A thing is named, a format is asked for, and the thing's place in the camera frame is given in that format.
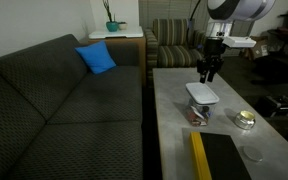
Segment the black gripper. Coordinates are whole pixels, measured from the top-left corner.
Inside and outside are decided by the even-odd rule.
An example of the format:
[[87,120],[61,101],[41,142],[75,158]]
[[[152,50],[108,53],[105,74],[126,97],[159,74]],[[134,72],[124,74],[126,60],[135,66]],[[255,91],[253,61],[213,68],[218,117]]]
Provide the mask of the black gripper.
[[221,69],[224,60],[221,55],[225,51],[223,40],[219,38],[207,38],[202,45],[203,58],[197,61],[197,72],[200,73],[200,82],[212,82],[214,75]]

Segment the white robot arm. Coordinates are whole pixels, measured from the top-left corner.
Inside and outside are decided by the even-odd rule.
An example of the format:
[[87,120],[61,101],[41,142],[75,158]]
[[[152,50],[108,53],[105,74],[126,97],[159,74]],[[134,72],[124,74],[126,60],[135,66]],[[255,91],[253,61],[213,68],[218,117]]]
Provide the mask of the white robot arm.
[[252,48],[256,45],[250,37],[231,36],[234,22],[261,19],[274,4],[275,0],[207,0],[210,20],[203,45],[204,57],[197,61],[201,83],[213,81],[224,63],[222,54],[226,48]]

